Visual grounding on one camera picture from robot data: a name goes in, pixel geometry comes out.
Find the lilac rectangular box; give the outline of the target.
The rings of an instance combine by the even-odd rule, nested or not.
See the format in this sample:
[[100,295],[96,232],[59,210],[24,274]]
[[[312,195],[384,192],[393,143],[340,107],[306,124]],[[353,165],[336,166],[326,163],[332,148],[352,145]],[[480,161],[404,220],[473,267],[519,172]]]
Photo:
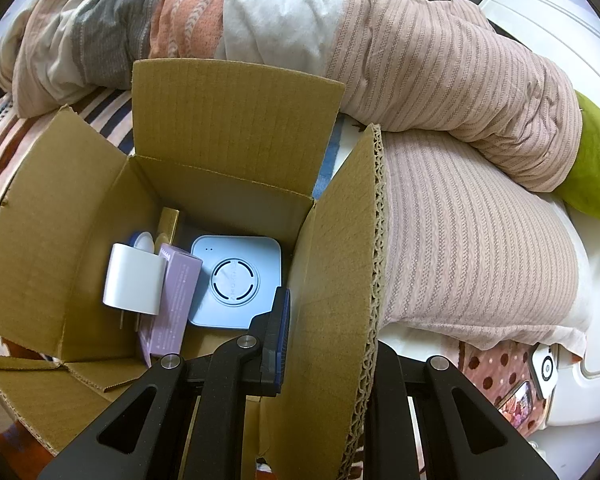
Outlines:
[[144,315],[138,333],[147,366],[167,354],[181,351],[202,266],[199,258],[169,244],[161,245],[159,256],[166,260],[159,312]]

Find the white power adapter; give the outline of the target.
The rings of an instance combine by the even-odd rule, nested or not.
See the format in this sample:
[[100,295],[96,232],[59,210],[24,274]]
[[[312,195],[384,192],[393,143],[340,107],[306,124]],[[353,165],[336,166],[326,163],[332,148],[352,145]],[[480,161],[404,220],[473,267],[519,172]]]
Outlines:
[[160,310],[166,259],[130,245],[111,247],[102,303],[121,312],[156,316]]

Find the brown cardboard box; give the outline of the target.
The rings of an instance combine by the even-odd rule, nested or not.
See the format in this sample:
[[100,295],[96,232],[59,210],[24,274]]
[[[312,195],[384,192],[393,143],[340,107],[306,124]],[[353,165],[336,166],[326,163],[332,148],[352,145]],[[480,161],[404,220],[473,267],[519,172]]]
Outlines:
[[0,205],[0,336],[38,352],[0,356],[0,395],[47,451],[142,374],[134,328],[102,290],[111,247],[171,207],[201,231],[278,241],[290,337],[258,448],[281,479],[347,477],[376,363],[385,182],[370,126],[312,195],[343,93],[293,70],[153,60],[133,68],[133,154],[70,107],[53,114]]

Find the smartphone with lit screen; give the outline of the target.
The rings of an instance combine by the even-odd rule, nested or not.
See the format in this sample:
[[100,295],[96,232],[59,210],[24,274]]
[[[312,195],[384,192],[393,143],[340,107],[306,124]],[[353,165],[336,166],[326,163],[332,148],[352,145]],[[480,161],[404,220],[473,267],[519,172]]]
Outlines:
[[535,427],[535,395],[532,385],[524,380],[498,404],[498,411],[517,430]]

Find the pink polka dot cloth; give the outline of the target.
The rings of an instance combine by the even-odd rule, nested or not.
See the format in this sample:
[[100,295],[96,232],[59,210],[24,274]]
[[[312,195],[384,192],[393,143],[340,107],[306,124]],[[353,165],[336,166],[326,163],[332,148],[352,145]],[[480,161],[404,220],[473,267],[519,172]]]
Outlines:
[[540,398],[530,372],[532,346],[516,341],[502,341],[489,350],[460,343],[460,371],[496,407],[524,380],[532,385],[535,395],[535,421],[531,430],[517,430],[524,437],[544,428],[547,400]]

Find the white square tag device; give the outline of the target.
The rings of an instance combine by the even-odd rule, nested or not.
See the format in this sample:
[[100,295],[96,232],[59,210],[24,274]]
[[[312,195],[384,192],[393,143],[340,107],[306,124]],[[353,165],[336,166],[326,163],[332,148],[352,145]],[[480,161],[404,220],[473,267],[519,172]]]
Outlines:
[[530,353],[530,372],[536,391],[543,400],[548,400],[558,382],[557,361],[550,346],[536,344]]

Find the light blue square device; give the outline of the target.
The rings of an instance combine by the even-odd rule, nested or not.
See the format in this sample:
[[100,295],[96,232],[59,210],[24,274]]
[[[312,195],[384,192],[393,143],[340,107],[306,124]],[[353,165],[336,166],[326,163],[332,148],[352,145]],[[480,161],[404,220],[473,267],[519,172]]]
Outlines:
[[201,235],[190,254],[202,262],[190,324],[220,330],[245,330],[272,309],[282,284],[282,251],[265,236]]

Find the blue white round container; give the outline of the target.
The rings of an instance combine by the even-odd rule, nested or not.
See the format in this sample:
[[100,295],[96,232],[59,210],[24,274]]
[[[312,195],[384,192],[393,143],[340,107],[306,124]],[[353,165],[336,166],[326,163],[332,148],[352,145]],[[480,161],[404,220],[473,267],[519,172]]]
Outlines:
[[129,245],[142,252],[149,252],[150,254],[155,252],[154,237],[148,231],[134,232],[129,239]]

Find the small tan cardboard box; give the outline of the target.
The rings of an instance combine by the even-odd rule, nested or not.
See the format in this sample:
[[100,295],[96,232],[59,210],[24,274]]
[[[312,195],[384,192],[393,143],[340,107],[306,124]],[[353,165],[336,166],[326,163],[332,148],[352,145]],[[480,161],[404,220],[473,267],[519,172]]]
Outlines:
[[173,245],[178,235],[178,224],[180,223],[181,211],[178,209],[163,207],[158,222],[155,237],[155,252],[159,252],[163,244]]

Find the pink ribbed pillow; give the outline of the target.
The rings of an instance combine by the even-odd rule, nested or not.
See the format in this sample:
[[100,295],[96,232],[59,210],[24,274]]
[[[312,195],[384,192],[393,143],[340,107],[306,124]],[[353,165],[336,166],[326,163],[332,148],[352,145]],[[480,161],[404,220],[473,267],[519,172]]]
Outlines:
[[583,242],[559,200],[528,192],[442,132],[386,133],[381,325],[482,350],[561,344],[583,356],[592,321]]

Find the green plush cushion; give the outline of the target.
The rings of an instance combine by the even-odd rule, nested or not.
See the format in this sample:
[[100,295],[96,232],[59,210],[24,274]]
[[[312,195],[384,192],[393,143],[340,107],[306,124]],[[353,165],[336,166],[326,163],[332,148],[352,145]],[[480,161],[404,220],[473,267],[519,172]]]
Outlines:
[[580,146],[568,176],[554,194],[600,220],[600,108],[580,92],[577,98],[582,116]]

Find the striped fleece blanket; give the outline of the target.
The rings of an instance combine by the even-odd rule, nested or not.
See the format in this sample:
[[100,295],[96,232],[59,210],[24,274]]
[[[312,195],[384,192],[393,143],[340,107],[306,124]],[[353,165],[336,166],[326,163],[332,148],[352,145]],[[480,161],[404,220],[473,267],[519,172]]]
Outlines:
[[[73,104],[72,109],[125,155],[132,153],[131,92],[97,89]],[[23,159],[55,115],[56,112],[50,112],[33,118],[19,118],[12,96],[5,94],[0,98],[0,201]]]

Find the rolled striped duvet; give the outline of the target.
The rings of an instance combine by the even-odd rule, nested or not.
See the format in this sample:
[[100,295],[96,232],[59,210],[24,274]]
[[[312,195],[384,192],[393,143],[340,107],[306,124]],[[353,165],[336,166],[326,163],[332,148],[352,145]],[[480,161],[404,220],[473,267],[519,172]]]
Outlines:
[[389,131],[445,131],[550,192],[577,159],[577,93],[467,0],[31,0],[0,40],[0,87],[40,116],[145,58],[217,58],[340,81],[341,108]]

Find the white bed headboard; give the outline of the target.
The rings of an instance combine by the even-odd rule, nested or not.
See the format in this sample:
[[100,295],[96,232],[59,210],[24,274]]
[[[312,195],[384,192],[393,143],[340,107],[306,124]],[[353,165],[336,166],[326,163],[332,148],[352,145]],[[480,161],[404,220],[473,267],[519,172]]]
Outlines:
[[[480,9],[495,26],[558,65],[600,108],[600,20],[593,13],[569,0],[482,0]],[[550,426],[600,422],[600,220],[574,209],[569,214],[591,266],[593,319],[580,362],[559,352]]]

